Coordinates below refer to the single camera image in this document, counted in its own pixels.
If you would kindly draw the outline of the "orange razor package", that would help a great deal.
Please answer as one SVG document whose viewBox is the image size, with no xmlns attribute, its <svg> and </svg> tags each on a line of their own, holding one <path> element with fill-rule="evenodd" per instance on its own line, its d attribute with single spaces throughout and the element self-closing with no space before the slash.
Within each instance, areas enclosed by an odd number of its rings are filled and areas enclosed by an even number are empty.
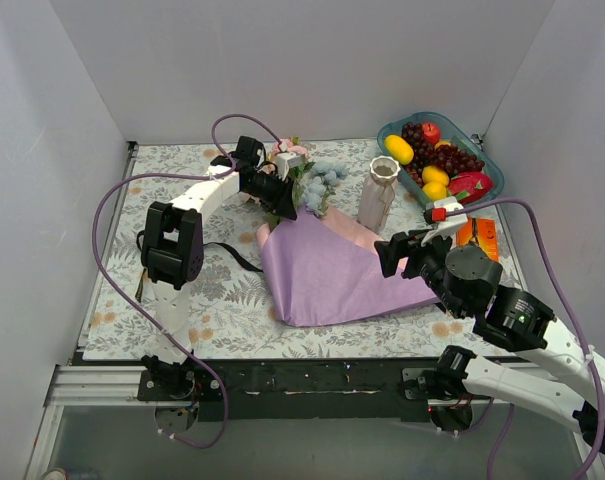
<svg viewBox="0 0 605 480">
<path fill-rule="evenodd" d="M 466 224 L 456 233 L 456 245 L 470 244 L 478 246 L 491 260 L 498 262 L 499 248 L 495 221 L 469 217 Z"/>
</svg>

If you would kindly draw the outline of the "white ribbed ceramic vase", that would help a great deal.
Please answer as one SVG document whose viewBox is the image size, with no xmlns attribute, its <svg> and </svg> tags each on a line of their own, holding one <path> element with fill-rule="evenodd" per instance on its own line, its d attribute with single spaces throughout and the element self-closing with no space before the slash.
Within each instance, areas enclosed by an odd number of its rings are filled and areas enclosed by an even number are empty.
<svg viewBox="0 0 605 480">
<path fill-rule="evenodd" d="M 399 163 L 388 156 L 378 156 L 369 164 L 362 186 L 357 221 L 376 234 L 386 225 L 396 197 L 399 172 Z"/>
</svg>

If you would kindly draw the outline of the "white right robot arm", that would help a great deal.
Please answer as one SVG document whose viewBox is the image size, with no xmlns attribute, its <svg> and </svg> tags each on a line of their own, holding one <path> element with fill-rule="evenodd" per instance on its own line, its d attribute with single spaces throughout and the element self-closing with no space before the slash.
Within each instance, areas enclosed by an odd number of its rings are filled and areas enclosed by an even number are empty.
<svg viewBox="0 0 605 480">
<path fill-rule="evenodd" d="M 469 349 L 449 345 L 430 373 L 409 381 L 410 390 L 440 399 L 463 393 L 500 399 L 534 411 L 595 444 L 605 455 L 605 359 L 585 354 L 576 335 L 534 295 L 501 285 L 503 268 L 479 247 L 455 247 L 428 230 L 397 233 L 374 248 L 384 276 L 407 262 L 402 275 L 421 278 L 455 318 L 472 318 L 473 332 L 547 372 L 531 376 L 497 365 Z"/>
</svg>

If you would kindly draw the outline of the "yellow lemon lower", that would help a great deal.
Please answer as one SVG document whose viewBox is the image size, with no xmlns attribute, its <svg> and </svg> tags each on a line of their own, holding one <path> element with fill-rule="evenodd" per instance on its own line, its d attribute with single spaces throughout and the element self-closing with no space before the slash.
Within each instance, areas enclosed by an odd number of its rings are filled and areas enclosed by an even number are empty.
<svg viewBox="0 0 605 480">
<path fill-rule="evenodd" d="M 425 183 L 422 191 L 431 202 L 443 200 L 449 196 L 447 186 L 438 181 Z"/>
</svg>

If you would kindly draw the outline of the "red apple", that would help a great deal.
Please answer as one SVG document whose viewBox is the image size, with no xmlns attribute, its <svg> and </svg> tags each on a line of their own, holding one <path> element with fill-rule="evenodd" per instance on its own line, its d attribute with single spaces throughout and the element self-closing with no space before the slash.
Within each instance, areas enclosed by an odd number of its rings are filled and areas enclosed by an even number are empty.
<svg viewBox="0 0 605 480">
<path fill-rule="evenodd" d="M 441 131 L 435 123 L 425 122 L 421 127 L 424 139 L 431 145 L 436 145 L 441 140 Z"/>
</svg>

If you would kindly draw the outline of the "yellow lemon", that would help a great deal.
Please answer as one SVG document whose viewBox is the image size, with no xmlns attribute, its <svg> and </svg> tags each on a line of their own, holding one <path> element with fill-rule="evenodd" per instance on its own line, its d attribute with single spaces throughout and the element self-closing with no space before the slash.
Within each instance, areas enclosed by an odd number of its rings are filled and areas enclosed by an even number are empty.
<svg viewBox="0 0 605 480">
<path fill-rule="evenodd" d="M 431 202 L 443 200 L 449 196 L 447 186 L 438 181 L 425 183 L 422 191 Z"/>
<path fill-rule="evenodd" d="M 424 184 L 436 182 L 447 187 L 450 182 L 448 174 L 442 169 L 433 165 L 426 166 L 423 169 L 421 176 Z"/>
</svg>

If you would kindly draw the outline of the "teal plastic fruit basket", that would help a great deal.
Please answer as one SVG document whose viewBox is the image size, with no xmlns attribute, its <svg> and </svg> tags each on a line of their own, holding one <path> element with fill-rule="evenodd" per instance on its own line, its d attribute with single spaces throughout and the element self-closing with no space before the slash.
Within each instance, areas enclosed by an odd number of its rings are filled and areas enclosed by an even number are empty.
<svg viewBox="0 0 605 480">
<path fill-rule="evenodd" d="M 501 194 L 504 187 L 504 177 L 499 167 L 455 123 L 439 113 L 416 112 L 404 119 L 383 126 L 377 135 L 377 143 L 383 155 L 390 156 L 387 147 L 384 145 L 386 138 L 389 135 L 404 136 L 404 132 L 407 131 L 405 126 L 408 123 L 413 125 L 433 123 L 440 129 L 441 139 L 451 141 L 454 147 L 464 151 L 466 159 L 475 155 L 476 161 L 484 163 L 481 172 L 491 179 L 493 186 L 482 197 L 483 201 L 492 200 Z"/>
</svg>

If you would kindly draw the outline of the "small orange fruit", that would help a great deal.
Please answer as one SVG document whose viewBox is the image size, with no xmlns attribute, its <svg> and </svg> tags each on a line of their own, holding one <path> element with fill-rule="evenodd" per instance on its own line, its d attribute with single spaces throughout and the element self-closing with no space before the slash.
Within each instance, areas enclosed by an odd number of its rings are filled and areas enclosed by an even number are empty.
<svg viewBox="0 0 605 480">
<path fill-rule="evenodd" d="M 436 143 L 436 145 L 434 146 L 434 149 L 440 149 L 440 148 L 448 148 L 452 146 L 451 142 L 449 141 L 440 141 L 438 143 Z"/>
</svg>

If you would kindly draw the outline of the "purple pink wrapping paper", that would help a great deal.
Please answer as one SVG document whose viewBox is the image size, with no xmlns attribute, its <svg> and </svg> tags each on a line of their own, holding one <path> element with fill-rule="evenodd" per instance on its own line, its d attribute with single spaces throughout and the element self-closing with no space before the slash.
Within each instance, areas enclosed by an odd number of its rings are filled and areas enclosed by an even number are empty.
<svg viewBox="0 0 605 480">
<path fill-rule="evenodd" d="M 276 318 L 327 327 L 433 305 L 420 278 L 385 278 L 374 248 L 380 237 L 340 210 L 318 218 L 301 208 L 295 221 L 256 232 Z"/>
</svg>

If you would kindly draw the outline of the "yellow mango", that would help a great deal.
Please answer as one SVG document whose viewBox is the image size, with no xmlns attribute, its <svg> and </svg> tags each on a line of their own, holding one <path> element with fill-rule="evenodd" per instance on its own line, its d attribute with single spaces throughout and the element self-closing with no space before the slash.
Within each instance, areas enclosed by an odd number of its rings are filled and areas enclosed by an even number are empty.
<svg viewBox="0 0 605 480">
<path fill-rule="evenodd" d="M 401 136 L 388 135 L 384 140 L 384 146 L 400 165 L 409 165 L 414 159 L 413 147 Z"/>
</svg>

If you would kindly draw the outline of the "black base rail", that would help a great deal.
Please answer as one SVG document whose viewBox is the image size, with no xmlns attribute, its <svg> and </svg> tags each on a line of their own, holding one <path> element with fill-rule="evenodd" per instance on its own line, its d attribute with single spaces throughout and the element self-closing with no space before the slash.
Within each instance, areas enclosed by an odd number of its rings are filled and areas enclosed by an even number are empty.
<svg viewBox="0 0 605 480">
<path fill-rule="evenodd" d="M 137 398 L 189 405 L 203 422 L 263 419 L 385 418 L 426 421 L 427 402 L 410 396 L 412 375 L 434 358 L 142 360 Z"/>
</svg>

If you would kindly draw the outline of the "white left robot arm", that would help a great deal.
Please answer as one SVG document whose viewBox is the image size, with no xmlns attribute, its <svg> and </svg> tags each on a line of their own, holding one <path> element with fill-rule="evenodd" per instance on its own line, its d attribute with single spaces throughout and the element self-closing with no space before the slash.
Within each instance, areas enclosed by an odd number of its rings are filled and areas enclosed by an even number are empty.
<svg viewBox="0 0 605 480">
<path fill-rule="evenodd" d="M 188 314 L 191 284 L 204 261 L 204 223 L 238 193 L 256 198 L 269 213 L 295 220 L 289 170 L 302 160 L 284 143 L 268 156 L 261 142 L 242 136 L 228 156 L 211 161 L 203 180 L 170 202 L 154 202 L 148 208 L 141 261 L 155 295 L 160 334 L 143 364 L 170 398 L 185 399 L 197 386 L 184 363 L 192 352 Z"/>
</svg>

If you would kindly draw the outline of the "pink rose stem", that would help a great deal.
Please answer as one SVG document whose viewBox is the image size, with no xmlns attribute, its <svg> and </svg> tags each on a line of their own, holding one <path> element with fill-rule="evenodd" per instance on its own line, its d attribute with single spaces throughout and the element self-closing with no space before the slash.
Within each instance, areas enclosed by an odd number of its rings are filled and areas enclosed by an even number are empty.
<svg viewBox="0 0 605 480">
<path fill-rule="evenodd" d="M 297 219 L 295 206 L 290 197 L 281 198 L 277 201 L 266 201 L 255 196 L 249 196 L 249 200 L 259 205 L 266 213 L 266 222 L 270 230 L 275 229 L 284 220 Z"/>
<path fill-rule="evenodd" d="M 294 153 L 303 155 L 304 160 L 297 167 L 302 167 L 302 166 L 306 165 L 309 161 L 308 150 L 305 147 L 303 147 L 302 145 L 299 145 L 298 143 L 295 143 L 293 140 L 288 139 L 288 138 L 281 139 L 279 142 L 276 142 L 272 146 L 271 151 L 267 156 L 267 160 L 270 163 L 272 163 L 271 160 L 273 159 L 273 155 L 280 153 L 280 152 L 294 152 Z"/>
</svg>

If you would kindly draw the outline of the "red dragon fruit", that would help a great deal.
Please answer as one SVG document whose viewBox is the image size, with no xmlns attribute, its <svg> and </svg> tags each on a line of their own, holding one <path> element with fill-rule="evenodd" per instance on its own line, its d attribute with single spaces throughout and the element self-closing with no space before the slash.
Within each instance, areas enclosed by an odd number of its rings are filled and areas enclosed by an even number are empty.
<svg viewBox="0 0 605 480">
<path fill-rule="evenodd" d="M 485 197 L 494 187 L 493 180 L 481 172 L 463 172 L 450 180 L 448 193 L 458 203 L 467 205 Z"/>
</svg>

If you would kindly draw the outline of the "blue hydrangea stem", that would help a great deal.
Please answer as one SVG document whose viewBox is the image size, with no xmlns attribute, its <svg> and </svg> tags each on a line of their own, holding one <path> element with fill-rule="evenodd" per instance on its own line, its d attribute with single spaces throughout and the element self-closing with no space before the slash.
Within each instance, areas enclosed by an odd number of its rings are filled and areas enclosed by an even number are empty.
<svg viewBox="0 0 605 480">
<path fill-rule="evenodd" d="M 303 169 L 300 204 L 308 213 L 323 217 L 329 198 L 347 175 L 348 168 L 342 163 L 309 162 Z"/>
</svg>

